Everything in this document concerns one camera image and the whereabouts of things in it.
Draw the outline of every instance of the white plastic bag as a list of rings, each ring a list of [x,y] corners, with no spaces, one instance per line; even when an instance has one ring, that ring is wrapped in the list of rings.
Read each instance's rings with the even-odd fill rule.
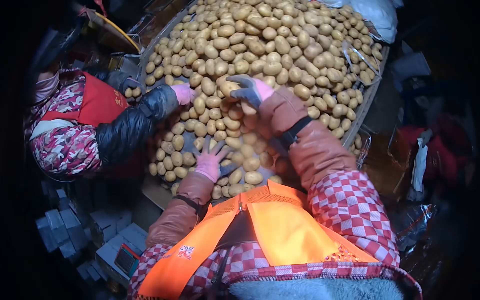
[[[373,24],[378,33],[373,34],[375,38],[389,44],[395,41],[398,20],[392,0],[350,0],[350,5],[365,21]]]
[[[417,139],[417,143],[419,144],[419,151],[417,152],[417,156],[415,156],[415,161],[413,162],[411,184],[414,190],[422,192],[423,174],[425,173],[425,169],[427,167],[428,146],[425,145],[422,148],[421,144],[423,143],[423,139]]]
[[[342,7],[345,4],[350,4],[350,0],[318,0],[318,2],[325,4],[328,7]]]

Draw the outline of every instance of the red and white checkered jacket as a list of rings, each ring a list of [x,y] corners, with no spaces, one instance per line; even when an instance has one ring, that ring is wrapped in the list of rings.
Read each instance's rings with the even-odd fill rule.
[[[339,171],[314,184],[308,192],[311,214],[318,223],[330,228],[376,258],[378,263],[345,262],[332,256],[329,262],[270,266],[258,243],[246,242],[212,253],[197,269],[183,289],[181,298],[205,294],[228,253],[222,275],[222,289],[242,281],[294,280],[306,278],[384,278],[402,280],[417,290],[420,285],[398,266],[400,256],[396,237],[380,202],[378,192],[360,171]],[[142,281],[155,263],[171,248],[157,244],[145,250],[134,272],[128,299],[135,299]]]

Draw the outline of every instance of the brown sleeve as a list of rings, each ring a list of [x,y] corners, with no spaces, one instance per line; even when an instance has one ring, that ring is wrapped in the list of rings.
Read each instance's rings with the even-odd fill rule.
[[[260,105],[260,115],[270,122],[273,135],[280,136],[308,113],[302,101],[282,87]],[[311,121],[297,138],[288,156],[304,189],[332,172],[356,169],[355,157],[320,122]]]
[[[181,181],[177,195],[205,205],[210,200],[213,185],[214,183],[205,175],[190,172]],[[173,197],[162,215],[148,229],[146,246],[147,248],[155,244],[173,246],[186,237],[197,222],[198,216],[195,209],[183,200]]]

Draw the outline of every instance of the face mask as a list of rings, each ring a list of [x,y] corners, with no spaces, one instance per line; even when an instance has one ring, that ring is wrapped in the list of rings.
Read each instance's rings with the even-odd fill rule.
[[[50,97],[56,90],[60,82],[60,72],[48,79],[36,83],[35,102],[41,102]]]

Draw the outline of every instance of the yellow hose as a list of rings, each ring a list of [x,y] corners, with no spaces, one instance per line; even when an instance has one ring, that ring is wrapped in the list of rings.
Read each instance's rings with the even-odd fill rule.
[[[135,49],[137,49],[138,53],[140,53],[140,49],[138,48],[137,44],[123,30],[121,30],[117,25],[115,25],[115,23],[113,23],[112,21],[110,21],[109,19],[107,19],[106,17],[104,17],[103,15],[97,12],[95,12],[95,15],[99,16],[105,22],[110,24],[113,28],[117,29],[118,32],[120,32],[135,47]]]

